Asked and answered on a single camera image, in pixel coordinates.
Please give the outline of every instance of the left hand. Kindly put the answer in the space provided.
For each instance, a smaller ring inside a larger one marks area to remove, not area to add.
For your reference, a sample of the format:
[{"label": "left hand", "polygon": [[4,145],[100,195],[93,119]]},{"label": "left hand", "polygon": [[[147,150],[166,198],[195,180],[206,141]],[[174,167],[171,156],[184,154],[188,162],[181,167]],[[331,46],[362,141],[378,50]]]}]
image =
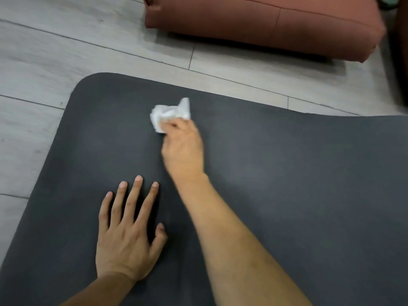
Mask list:
[{"label": "left hand", "polygon": [[162,223],[156,227],[156,237],[152,244],[147,239],[147,221],[159,190],[159,184],[153,183],[150,192],[143,202],[139,216],[134,221],[135,207],[143,179],[137,176],[132,190],[126,200],[124,215],[122,205],[127,183],[119,185],[109,224],[109,205],[113,197],[108,192],[102,202],[99,212],[99,236],[96,246],[96,271],[98,278],[120,273],[130,278],[134,283],[145,278],[157,262],[166,244],[167,235]]}]

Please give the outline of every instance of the furniture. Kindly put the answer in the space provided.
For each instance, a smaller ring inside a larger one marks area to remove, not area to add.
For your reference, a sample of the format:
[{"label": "furniture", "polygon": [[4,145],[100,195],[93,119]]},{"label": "furniture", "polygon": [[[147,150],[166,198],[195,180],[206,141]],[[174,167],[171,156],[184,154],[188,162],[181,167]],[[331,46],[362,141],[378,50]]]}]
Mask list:
[{"label": "furniture", "polygon": [[304,114],[119,74],[83,79],[0,270],[0,305],[59,305],[96,278],[98,213],[153,181],[169,235],[123,306],[214,306],[198,237],[162,163],[156,104],[189,97],[215,189],[314,306],[408,305],[408,117]]},{"label": "furniture", "polygon": [[397,12],[397,32],[400,39],[405,77],[408,83],[408,0],[400,0],[399,5],[400,7]]},{"label": "furniture", "polygon": [[375,0],[144,0],[147,28],[365,61],[385,26]]}]

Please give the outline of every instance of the hand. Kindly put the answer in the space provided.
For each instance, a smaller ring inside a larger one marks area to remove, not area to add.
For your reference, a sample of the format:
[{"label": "hand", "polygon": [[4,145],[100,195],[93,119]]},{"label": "hand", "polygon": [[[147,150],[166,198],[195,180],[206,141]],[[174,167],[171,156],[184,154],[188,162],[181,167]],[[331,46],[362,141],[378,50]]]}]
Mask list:
[{"label": "hand", "polygon": [[177,184],[204,174],[204,147],[194,122],[175,118],[160,127],[166,132],[161,154],[173,181]]},{"label": "hand", "polygon": [[122,219],[122,205],[127,188],[125,181],[119,184],[118,192],[113,201],[110,224],[108,223],[108,213],[113,193],[108,192],[102,202],[99,212],[98,244],[96,246],[98,278],[113,273],[124,274],[134,283],[145,278],[157,262],[167,241],[167,235],[161,223],[157,225],[156,237],[151,245],[147,239],[147,221],[159,190],[157,182],[154,182],[150,188],[136,221],[133,220],[142,183],[142,177],[137,176],[126,200]]}]

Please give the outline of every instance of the tissue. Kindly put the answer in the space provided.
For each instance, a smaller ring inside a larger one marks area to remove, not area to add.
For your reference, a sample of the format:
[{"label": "tissue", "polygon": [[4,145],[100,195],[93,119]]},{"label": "tissue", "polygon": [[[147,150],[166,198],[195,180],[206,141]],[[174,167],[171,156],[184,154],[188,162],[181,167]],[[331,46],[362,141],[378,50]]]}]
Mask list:
[{"label": "tissue", "polygon": [[190,100],[188,97],[182,98],[178,106],[156,105],[150,114],[150,120],[157,133],[164,133],[160,128],[160,121],[170,120],[177,117],[183,119],[191,118]]}]

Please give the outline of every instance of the right hand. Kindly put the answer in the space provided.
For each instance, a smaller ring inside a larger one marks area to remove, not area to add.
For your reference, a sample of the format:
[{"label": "right hand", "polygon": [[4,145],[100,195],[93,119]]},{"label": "right hand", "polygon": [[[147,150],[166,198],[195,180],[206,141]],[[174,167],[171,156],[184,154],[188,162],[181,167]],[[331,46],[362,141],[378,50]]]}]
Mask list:
[{"label": "right hand", "polygon": [[166,132],[161,154],[175,183],[190,181],[204,174],[204,146],[192,120],[175,118],[160,123]]}]

